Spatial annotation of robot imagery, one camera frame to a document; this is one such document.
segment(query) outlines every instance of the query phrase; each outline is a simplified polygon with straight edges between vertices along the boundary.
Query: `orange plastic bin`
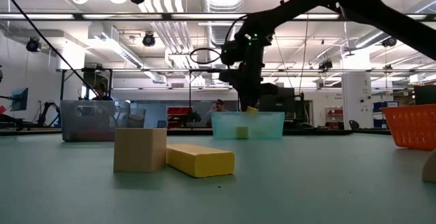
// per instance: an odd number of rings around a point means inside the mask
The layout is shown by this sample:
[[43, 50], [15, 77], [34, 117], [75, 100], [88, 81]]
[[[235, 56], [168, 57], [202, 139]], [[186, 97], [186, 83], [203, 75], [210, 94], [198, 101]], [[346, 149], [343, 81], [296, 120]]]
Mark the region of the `orange plastic bin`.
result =
[[397, 146], [420, 150], [436, 148], [436, 105], [381, 110]]

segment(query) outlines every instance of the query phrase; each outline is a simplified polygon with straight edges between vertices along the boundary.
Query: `workbench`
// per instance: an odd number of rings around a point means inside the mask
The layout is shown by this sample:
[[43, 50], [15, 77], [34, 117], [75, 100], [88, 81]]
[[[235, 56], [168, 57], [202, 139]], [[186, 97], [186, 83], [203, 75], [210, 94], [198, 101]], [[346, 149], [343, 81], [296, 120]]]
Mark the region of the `workbench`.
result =
[[231, 150], [235, 175], [114, 174], [112, 142], [2, 137], [0, 223], [436, 223], [436, 184], [421, 181], [430, 152], [390, 135], [168, 142]]

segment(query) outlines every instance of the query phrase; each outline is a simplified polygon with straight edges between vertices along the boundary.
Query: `translucent plastic bin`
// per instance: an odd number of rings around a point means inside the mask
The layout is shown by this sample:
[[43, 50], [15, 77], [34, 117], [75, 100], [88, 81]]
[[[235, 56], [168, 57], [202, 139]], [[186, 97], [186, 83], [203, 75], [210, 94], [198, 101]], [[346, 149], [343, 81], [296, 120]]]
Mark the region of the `translucent plastic bin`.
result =
[[284, 121], [284, 112], [213, 112], [213, 137], [277, 140], [283, 136]]
[[436, 105], [381, 110], [397, 146], [420, 150], [436, 148]]
[[113, 141], [116, 128], [127, 128], [125, 101], [61, 101], [62, 139], [66, 142]]

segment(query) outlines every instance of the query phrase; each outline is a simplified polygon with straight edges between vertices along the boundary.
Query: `yellow block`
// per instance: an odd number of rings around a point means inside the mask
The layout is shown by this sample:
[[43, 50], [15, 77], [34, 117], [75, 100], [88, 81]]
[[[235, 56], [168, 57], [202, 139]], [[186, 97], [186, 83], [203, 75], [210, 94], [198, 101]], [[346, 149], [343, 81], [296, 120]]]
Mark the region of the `yellow block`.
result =
[[259, 112], [257, 108], [252, 108], [251, 106], [247, 106], [247, 112]]
[[248, 127], [236, 127], [236, 139], [248, 139]]
[[234, 153], [190, 144], [167, 145], [166, 163], [196, 178], [234, 173]]

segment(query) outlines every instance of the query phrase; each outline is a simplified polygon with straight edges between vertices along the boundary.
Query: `wooden block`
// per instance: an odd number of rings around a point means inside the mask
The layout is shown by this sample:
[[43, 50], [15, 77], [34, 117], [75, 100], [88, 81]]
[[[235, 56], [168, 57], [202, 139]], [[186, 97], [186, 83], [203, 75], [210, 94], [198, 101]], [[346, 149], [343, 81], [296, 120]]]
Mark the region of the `wooden block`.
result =
[[248, 138], [248, 127], [236, 127], [236, 139]]
[[234, 173], [234, 153], [190, 144], [168, 145], [166, 163], [196, 178]]
[[436, 149], [431, 152], [422, 168], [422, 180], [436, 183]]
[[155, 172], [166, 164], [166, 129], [116, 129], [114, 172]]

